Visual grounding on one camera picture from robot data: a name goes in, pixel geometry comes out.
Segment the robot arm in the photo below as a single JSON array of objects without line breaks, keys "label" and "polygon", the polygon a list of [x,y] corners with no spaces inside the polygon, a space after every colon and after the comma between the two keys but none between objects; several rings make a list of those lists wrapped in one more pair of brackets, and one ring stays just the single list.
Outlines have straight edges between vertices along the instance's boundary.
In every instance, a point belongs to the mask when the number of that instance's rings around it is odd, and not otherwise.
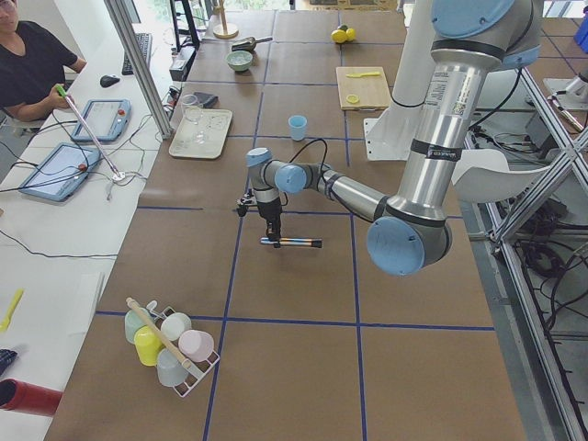
[{"label": "robot arm", "polygon": [[281,195],[313,189],[369,222],[367,250],[383,272],[408,276],[439,261],[452,241],[443,203],[481,89],[489,73],[537,58],[542,13],[538,1],[417,2],[404,45],[413,65],[398,72],[417,80],[394,86],[418,112],[397,193],[387,196],[325,163],[282,162],[259,147],[246,155],[251,186],[238,214],[257,209],[267,240],[279,247]]}]

